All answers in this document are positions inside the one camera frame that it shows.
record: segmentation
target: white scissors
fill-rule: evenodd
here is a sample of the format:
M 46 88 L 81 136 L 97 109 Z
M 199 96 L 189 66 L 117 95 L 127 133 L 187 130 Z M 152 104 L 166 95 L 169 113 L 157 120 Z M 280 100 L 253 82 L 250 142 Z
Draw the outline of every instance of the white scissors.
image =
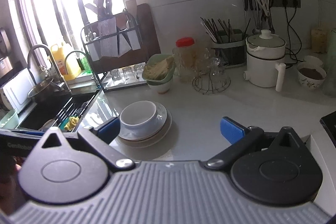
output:
M 269 0 L 257 0 L 260 7 L 264 10 L 264 13 L 269 17 Z

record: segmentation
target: white countertop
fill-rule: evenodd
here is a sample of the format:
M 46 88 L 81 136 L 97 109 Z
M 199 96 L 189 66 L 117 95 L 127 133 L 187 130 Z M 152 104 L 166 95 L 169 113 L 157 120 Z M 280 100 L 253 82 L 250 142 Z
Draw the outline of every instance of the white countertop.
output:
M 336 110 L 336 99 L 325 96 L 321 90 L 311 92 L 301 88 L 295 66 L 286 70 L 280 93 L 275 88 L 260 88 L 244 81 L 244 69 L 228 69 L 231 85 L 216 95 L 202 95 L 191 84 L 182 84 L 177 78 L 164 95 L 154 93 L 148 86 L 101 93 L 81 125 L 95 127 L 136 101 L 163 104 L 170 110 L 173 124 L 159 143 L 142 149 L 116 141 L 110 144 L 135 160 L 207 160 L 230 145 L 219 128 L 223 116 L 268 132 L 290 126 L 304 140 L 311 135 L 308 147 L 324 175 L 315 202 L 327 213 L 336 214 L 336 149 L 319 122 L 321 117 Z

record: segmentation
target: yellow container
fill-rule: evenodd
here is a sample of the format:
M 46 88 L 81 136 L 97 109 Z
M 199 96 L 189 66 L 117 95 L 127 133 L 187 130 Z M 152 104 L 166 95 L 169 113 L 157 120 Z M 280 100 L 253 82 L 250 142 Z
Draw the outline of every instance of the yellow container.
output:
M 68 74 L 66 74 L 64 60 L 68 53 L 73 50 L 73 47 L 65 42 L 62 42 L 61 46 L 59 44 L 55 44 L 50 47 L 51 54 L 55 59 L 58 69 L 66 81 L 75 79 L 82 72 L 77 62 L 76 54 L 71 54 L 67 59 Z

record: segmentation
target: red lid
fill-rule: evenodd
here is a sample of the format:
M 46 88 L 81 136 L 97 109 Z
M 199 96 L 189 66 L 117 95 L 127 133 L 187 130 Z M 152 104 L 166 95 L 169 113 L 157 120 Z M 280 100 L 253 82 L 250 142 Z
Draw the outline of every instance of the red lid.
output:
M 188 47 L 195 44 L 195 41 L 191 37 L 184 37 L 176 41 L 176 46 L 179 47 Z

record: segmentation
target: black power cord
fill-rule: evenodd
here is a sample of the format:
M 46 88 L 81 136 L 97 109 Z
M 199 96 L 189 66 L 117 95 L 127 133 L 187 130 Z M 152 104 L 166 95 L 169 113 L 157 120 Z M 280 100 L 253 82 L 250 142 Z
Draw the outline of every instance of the black power cord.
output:
M 288 34 L 288 41 L 289 41 L 289 48 L 286 47 L 286 49 L 289 51 L 289 53 L 287 53 L 286 55 L 289 55 L 290 58 L 291 58 L 293 61 L 295 61 L 295 63 L 286 63 L 286 65 L 287 65 L 286 69 L 288 69 L 288 68 L 292 67 L 293 65 L 296 65 L 298 62 L 303 62 L 303 61 L 299 60 L 299 59 L 297 58 L 297 56 L 296 56 L 296 55 L 301 51 L 301 49 L 302 49 L 302 41 L 301 41 L 299 35 L 297 34 L 297 32 L 296 32 L 296 31 L 294 30 L 294 28 L 292 27 L 292 25 L 290 25 L 290 23 L 292 22 L 293 18 L 294 18 L 295 15 L 296 15 L 296 11 L 297 11 L 297 7 L 298 7 L 299 3 L 298 3 L 297 0 L 294 0 L 294 1 L 293 1 L 293 5 L 294 5 L 294 7 L 295 7 L 295 11 L 294 11 L 294 14 L 293 14 L 293 16 L 291 17 L 290 20 L 288 20 L 288 14 L 287 14 L 287 5 L 288 5 L 288 1 L 287 1 L 287 0 L 282 0 L 282 4 L 283 4 L 283 7 L 285 8 L 286 21 L 287 21 L 287 34 Z M 299 50 L 298 50 L 297 52 L 294 52 L 294 51 L 291 49 L 291 37 L 290 37 L 290 34 L 289 34 L 289 28 L 291 28 L 291 29 L 294 31 L 295 35 L 297 36 L 297 38 L 298 38 L 299 41 L 300 41 L 300 48 L 299 48 Z

